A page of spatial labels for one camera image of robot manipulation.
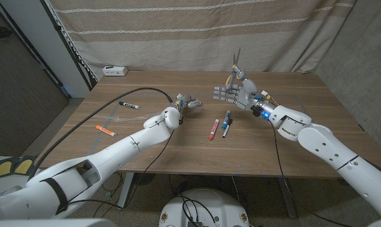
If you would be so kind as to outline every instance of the orange marker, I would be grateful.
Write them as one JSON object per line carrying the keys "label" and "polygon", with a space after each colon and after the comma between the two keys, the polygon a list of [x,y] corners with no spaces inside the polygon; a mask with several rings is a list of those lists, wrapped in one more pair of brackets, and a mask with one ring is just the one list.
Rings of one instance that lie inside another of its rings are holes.
{"label": "orange marker", "polygon": [[112,132],[112,131],[104,128],[104,127],[101,127],[101,126],[97,125],[96,128],[99,129],[100,131],[110,135],[110,136],[116,137],[116,133],[114,133],[114,132]]}

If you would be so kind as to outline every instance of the marker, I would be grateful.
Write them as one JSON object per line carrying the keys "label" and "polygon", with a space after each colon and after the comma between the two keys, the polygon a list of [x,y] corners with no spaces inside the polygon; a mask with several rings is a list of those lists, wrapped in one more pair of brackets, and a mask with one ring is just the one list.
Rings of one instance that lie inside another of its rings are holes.
{"label": "marker", "polygon": [[125,106],[125,107],[135,108],[136,110],[140,109],[140,107],[138,105],[133,105],[130,103],[119,102],[119,104],[122,106]]}
{"label": "marker", "polygon": [[230,125],[232,122],[233,122],[233,119],[228,119],[228,124],[227,124],[226,130],[224,131],[223,138],[226,137],[228,129],[230,128]]}
{"label": "marker", "polygon": [[224,118],[224,123],[223,123],[223,130],[226,129],[226,126],[227,126],[227,122],[228,122],[228,118],[230,117],[230,111],[227,110],[227,113],[226,113],[226,117]]}
{"label": "marker", "polygon": [[110,136],[116,137],[116,133],[114,133],[114,132],[112,132],[112,131],[104,128],[104,127],[101,127],[101,126],[97,125],[96,128],[99,129],[101,132],[104,132],[104,133],[106,133],[106,134],[108,134]]}
{"label": "marker", "polygon": [[219,122],[219,120],[216,119],[215,122],[214,122],[214,126],[213,126],[213,128],[211,129],[210,136],[209,136],[209,140],[212,140],[212,139],[213,139],[214,133],[216,132],[216,129],[217,129],[218,122]]}

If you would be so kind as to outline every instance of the gray wall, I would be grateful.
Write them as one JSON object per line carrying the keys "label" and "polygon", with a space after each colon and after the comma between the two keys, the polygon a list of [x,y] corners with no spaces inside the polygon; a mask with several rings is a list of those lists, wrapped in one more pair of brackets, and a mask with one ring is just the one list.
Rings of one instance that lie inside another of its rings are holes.
{"label": "gray wall", "polygon": [[381,0],[357,0],[314,72],[381,148]]}
{"label": "gray wall", "polygon": [[40,1],[0,0],[0,2],[62,81],[67,92],[73,98],[84,98],[90,90]]}

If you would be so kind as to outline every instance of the table leg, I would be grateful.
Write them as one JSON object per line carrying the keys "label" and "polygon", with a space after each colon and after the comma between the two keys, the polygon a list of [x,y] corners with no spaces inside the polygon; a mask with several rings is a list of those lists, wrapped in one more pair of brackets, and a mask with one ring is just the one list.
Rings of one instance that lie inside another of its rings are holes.
{"label": "table leg", "polygon": [[127,199],[129,197],[130,190],[132,188],[132,183],[134,180],[134,173],[126,173],[125,179],[123,181],[122,190],[120,192],[120,197],[117,202],[117,205],[123,208],[126,208],[128,204],[126,204]]}
{"label": "table leg", "polygon": [[278,178],[280,191],[283,195],[284,204],[286,205],[287,215],[290,218],[297,218],[296,206],[294,204],[293,198],[291,197],[289,191],[287,190],[284,180]]}

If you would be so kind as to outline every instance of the red marker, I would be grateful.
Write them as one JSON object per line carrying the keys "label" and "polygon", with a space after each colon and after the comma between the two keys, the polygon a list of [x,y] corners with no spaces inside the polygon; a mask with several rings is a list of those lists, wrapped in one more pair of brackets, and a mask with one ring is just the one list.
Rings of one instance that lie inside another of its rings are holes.
{"label": "red marker", "polygon": [[213,126],[213,128],[211,129],[210,136],[209,136],[209,139],[210,139],[210,140],[213,139],[214,133],[216,132],[216,129],[217,129],[218,122],[219,122],[218,119],[216,119],[216,121],[214,122],[214,126]]}

